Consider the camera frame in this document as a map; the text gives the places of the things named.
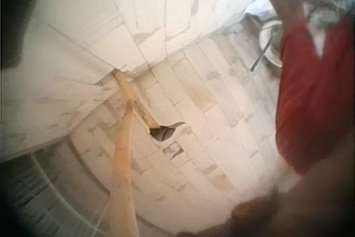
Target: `person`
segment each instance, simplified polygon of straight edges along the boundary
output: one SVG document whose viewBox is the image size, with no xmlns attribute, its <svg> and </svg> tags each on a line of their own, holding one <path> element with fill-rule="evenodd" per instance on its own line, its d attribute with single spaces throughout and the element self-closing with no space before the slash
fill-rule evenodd
<svg viewBox="0 0 355 237">
<path fill-rule="evenodd" d="M 270 1 L 284 30 L 276 145 L 287 164 L 304 175 L 354 124 L 354 20 L 348 12 L 329 25 L 318 56 L 301 0 Z"/>
</svg>

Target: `red cloth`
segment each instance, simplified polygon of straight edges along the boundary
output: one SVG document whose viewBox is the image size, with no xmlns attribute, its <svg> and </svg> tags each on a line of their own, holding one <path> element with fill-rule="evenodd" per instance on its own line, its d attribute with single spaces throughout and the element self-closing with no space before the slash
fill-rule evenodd
<svg viewBox="0 0 355 237">
<path fill-rule="evenodd" d="M 319 58 L 305 22 L 285 29 L 276 110 L 276 144 L 304 174 L 349 131 L 354 118 L 354 28 L 344 19 L 328 27 Z"/>
</svg>

